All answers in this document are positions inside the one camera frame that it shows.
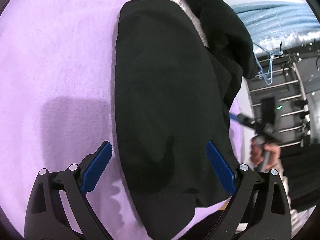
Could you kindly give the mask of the person right hand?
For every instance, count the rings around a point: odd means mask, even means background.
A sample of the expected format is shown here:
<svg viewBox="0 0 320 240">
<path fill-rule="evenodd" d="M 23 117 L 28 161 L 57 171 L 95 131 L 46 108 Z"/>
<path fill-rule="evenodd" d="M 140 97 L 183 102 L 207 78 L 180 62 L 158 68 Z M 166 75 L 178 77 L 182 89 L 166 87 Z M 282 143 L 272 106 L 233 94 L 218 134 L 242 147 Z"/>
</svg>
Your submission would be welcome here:
<svg viewBox="0 0 320 240">
<path fill-rule="evenodd" d="M 250 160 L 255 166 L 262 165 L 264 169 L 261 171 L 268 171 L 280 163 L 280 147 L 274 142 L 260 144 L 257 139 L 251 139 Z"/>
</svg>

